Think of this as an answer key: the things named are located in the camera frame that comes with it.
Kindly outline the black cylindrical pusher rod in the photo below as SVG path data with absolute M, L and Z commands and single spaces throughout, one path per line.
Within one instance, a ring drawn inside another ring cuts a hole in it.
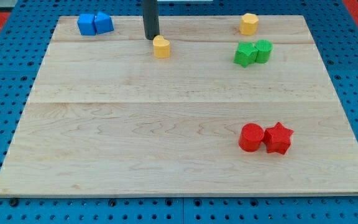
M 142 0 L 142 18 L 145 38 L 153 40 L 155 36 L 160 34 L 157 0 Z

